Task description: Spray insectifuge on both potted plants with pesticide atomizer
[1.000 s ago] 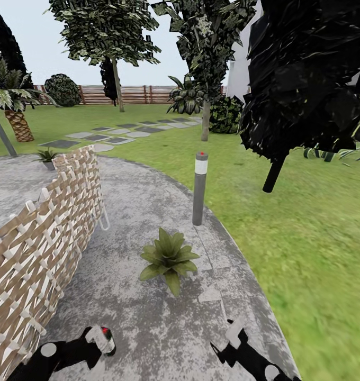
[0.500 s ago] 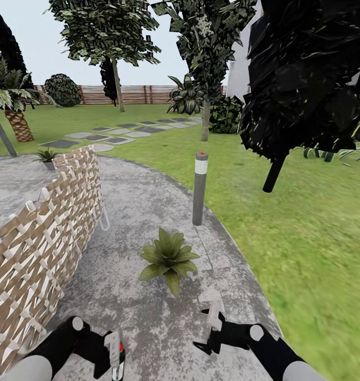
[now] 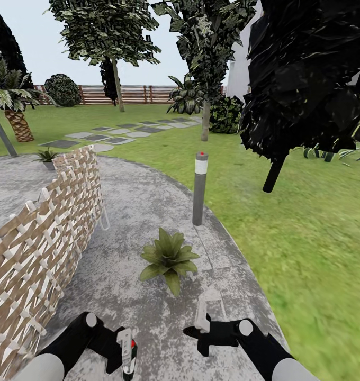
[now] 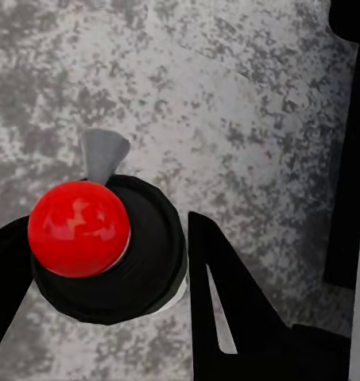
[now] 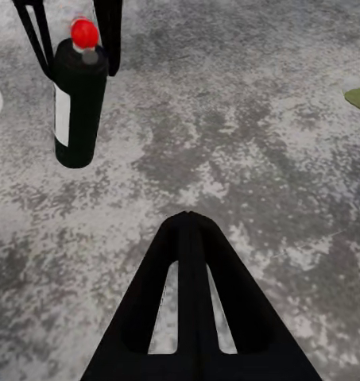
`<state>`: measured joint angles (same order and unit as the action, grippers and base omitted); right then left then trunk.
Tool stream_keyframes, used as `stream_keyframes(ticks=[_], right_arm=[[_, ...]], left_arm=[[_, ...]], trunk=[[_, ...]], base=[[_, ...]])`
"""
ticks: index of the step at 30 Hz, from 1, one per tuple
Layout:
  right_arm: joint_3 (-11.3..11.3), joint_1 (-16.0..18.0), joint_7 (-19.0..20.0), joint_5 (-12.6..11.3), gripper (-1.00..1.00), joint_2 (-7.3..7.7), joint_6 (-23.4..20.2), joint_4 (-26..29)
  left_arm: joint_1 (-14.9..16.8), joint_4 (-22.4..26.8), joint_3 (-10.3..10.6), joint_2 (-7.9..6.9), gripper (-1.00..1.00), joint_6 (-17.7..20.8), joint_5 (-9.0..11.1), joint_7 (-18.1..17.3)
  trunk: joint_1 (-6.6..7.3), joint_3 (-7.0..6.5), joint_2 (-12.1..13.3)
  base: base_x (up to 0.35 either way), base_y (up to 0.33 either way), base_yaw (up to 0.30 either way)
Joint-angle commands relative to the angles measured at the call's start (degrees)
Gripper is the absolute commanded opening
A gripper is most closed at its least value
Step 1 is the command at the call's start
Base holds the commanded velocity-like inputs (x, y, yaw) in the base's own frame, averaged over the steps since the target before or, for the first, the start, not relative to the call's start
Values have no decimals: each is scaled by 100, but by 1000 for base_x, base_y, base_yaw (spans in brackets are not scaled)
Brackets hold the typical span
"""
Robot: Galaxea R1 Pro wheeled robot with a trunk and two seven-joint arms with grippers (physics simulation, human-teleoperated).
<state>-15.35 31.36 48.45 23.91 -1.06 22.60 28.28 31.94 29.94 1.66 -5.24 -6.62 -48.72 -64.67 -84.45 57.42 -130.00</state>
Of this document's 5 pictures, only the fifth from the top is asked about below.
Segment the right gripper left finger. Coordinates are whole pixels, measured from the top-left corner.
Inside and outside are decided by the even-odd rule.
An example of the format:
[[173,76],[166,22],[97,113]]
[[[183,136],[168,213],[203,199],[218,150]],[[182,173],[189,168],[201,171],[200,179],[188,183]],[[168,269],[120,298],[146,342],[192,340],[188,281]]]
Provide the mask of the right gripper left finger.
[[[80,381],[200,381],[189,213],[161,223]],[[178,260],[177,351],[149,354],[169,266]]]

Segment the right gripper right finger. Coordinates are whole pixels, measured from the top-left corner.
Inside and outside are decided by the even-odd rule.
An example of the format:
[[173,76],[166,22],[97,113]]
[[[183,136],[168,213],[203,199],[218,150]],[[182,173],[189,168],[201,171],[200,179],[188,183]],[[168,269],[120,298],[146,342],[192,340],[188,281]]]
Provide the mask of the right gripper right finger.
[[[220,227],[188,213],[200,381],[322,381]],[[207,264],[238,354],[219,349]]]

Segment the insectifuge atomizer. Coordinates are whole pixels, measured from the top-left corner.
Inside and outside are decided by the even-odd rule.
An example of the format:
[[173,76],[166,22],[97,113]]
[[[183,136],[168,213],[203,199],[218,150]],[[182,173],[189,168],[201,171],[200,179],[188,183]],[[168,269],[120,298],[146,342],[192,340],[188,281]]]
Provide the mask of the insectifuge atomizer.
[[95,153],[109,60],[95,24],[76,21],[71,38],[54,55],[58,82],[53,82],[56,158],[71,169],[86,167]]

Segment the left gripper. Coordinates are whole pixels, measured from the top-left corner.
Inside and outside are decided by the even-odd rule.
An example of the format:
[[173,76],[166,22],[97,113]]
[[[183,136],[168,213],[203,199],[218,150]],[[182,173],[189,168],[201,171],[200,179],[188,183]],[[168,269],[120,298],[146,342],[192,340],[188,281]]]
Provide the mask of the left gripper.
[[[13,4],[17,8],[29,40],[32,41],[33,50],[37,54],[41,68],[49,79],[58,82],[43,0],[13,0]],[[25,5],[33,5],[47,63]],[[95,12],[99,26],[99,43],[106,50],[110,76],[113,76],[118,73],[119,67],[121,67],[119,65],[119,53],[122,44],[121,0],[95,0]]]

